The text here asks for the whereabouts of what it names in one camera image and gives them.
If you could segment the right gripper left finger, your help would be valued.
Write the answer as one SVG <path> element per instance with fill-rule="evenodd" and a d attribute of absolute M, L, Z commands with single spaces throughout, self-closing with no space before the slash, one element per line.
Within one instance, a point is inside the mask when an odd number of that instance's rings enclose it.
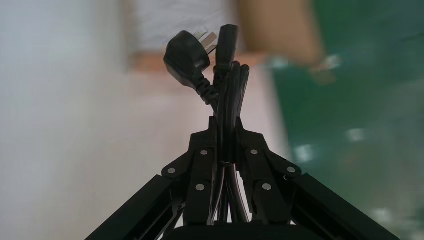
<path fill-rule="evenodd" d="M 157 240 L 177 217 L 186 225 L 211 225 L 216 121 L 190 136 L 186 153 L 162 169 L 89 236 L 89 240 Z"/>

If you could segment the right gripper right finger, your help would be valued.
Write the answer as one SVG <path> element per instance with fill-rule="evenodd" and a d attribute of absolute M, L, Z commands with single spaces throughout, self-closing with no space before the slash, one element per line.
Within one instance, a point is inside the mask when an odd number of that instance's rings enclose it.
<path fill-rule="evenodd" d="M 269 240 L 394 240 L 396 236 L 294 163 L 240 118 L 238 170 L 252 219 Z"/>

